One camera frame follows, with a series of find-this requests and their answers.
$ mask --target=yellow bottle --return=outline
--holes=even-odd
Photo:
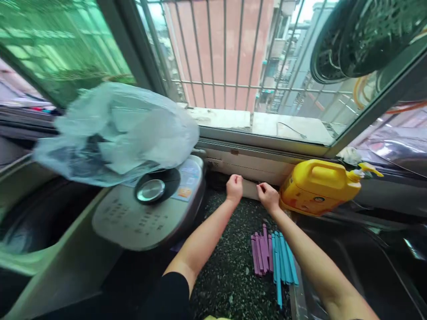
[[[369,163],[347,172],[344,166],[322,160],[297,164],[280,188],[280,207],[310,216],[321,216],[336,206],[352,200],[361,188],[365,171],[383,176]]]

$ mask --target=black sleeve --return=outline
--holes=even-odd
[[[187,279],[180,273],[165,274],[142,307],[144,320],[190,320]]]

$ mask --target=forearm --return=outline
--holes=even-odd
[[[226,200],[187,239],[165,273],[180,272],[186,277],[190,294],[194,283],[214,251],[237,203]]]
[[[323,302],[359,295],[332,259],[280,208],[272,210],[271,215]]]

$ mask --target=metal sink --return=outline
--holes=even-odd
[[[297,224],[337,264],[380,319],[424,319],[425,303],[413,279],[386,253],[377,232],[361,225],[323,217],[298,216]],[[291,288],[293,319],[329,319],[316,291],[301,274]]]

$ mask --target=plastic bag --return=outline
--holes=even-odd
[[[109,187],[180,165],[199,127],[172,100],[127,84],[106,82],[57,118],[60,135],[39,139],[33,158],[69,180]]]

